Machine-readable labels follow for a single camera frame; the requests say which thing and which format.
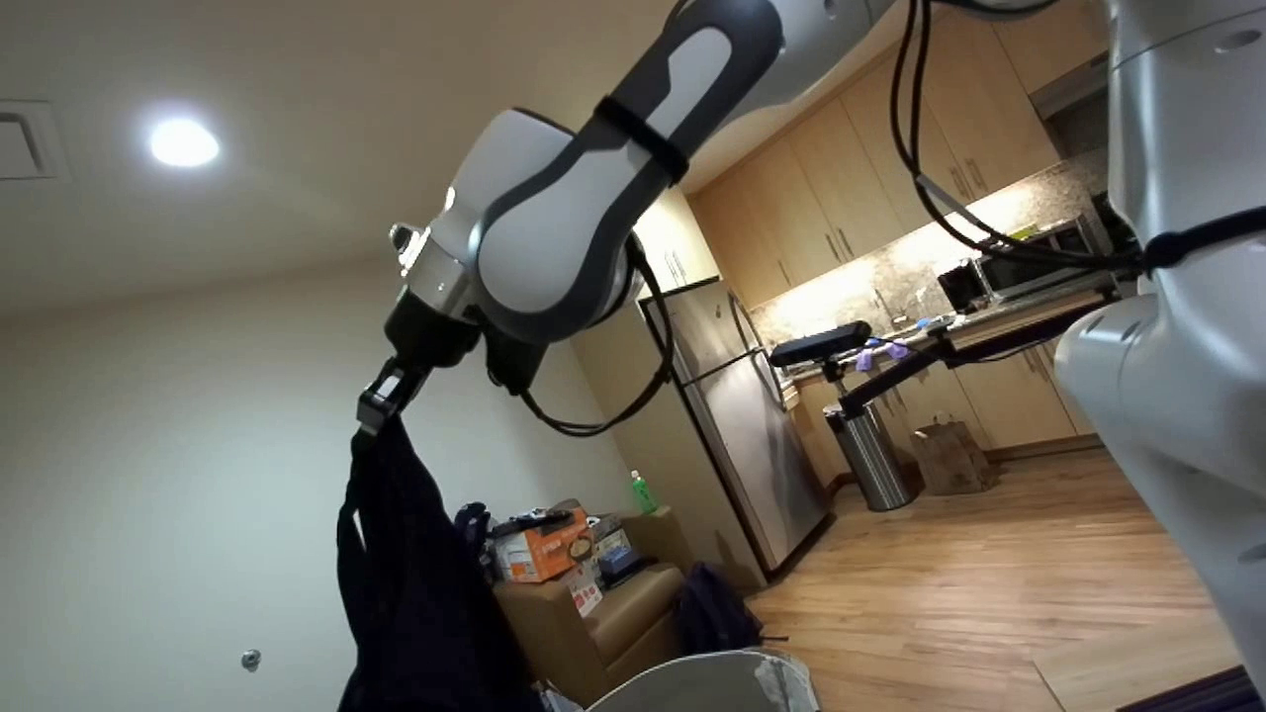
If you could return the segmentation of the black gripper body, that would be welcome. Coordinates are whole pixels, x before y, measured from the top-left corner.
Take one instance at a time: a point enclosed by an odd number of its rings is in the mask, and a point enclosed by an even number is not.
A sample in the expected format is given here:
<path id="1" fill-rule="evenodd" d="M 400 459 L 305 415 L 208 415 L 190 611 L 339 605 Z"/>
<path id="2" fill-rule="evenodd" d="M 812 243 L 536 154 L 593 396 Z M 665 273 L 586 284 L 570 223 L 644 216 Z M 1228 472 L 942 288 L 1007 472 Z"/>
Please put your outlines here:
<path id="1" fill-rule="evenodd" d="M 437 369 L 457 369 L 478 344 L 477 326 L 437 311 L 415 294 L 397 297 L 386 335 L 391 357 L 355 400 L 355 422 L 370 437 L 380 437 Z"/>

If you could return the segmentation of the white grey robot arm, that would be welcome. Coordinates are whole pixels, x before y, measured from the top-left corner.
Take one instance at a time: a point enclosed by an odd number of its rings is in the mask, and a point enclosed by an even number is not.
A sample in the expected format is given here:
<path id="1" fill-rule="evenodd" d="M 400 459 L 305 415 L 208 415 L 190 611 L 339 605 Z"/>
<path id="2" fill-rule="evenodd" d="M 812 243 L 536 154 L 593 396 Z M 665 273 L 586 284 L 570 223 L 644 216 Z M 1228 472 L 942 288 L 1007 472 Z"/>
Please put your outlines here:
<path id="1" fill-rule="evenodd" d="M 597 326 L 627 294 L 634 224 L 690 160 L 748 110 L 788 102 L 847 58 L 891 0 L 680 0 L 631 74 L 568 129 L 499 110 L 470 143 L 440 212 L 397 223 L 403 294 L 386 326 L 391 360 L 355 418 L 386 431 L 437 369 L 478 342 L 496 380 L 527 392 L 539 357 Z"/>

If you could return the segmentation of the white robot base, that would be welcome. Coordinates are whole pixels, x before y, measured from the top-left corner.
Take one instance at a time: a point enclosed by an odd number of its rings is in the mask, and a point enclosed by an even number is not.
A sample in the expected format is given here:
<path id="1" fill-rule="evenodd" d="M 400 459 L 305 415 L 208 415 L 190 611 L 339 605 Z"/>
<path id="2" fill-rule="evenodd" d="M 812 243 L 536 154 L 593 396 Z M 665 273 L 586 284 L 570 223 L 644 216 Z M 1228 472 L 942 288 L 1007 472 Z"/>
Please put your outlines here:
<path id="1" fill-rule="evenodd" d="M 1144 284 L 1058 380 L 1266 687 L 1266 0 L 1108 0 L 1108 201 Z"/>

